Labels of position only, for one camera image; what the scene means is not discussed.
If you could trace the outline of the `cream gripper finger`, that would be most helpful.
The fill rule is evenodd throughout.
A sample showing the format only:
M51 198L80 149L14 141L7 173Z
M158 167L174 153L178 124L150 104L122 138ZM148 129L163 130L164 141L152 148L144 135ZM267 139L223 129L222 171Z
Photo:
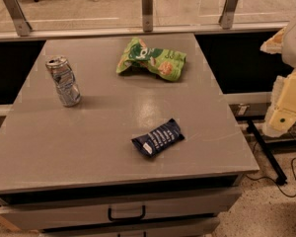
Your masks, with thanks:
M273 88L270 95L270 106L267 109L267 112L264 117L264 123L262 125L262 132L268 137L279 137L282 135L282 132L275 130L270 125L270 119L274 115L275 105L280 97L284 86L285 78L282 76L277 76L276 80L273 83Z
M285 29L281 29L278 31L273 37L265 41L260 50L269 54L277 54L282 50L283 36L285 33Z

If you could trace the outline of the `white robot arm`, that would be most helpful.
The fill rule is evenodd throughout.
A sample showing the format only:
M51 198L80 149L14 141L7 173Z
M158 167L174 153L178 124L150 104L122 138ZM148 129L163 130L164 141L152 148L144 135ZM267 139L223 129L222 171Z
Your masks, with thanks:
M293 71L286 77L277 76L262 125L262 132L269 137L279 137L296 122L296 16L289 24L265 41L260 50L269 54L279 53L282 61Z

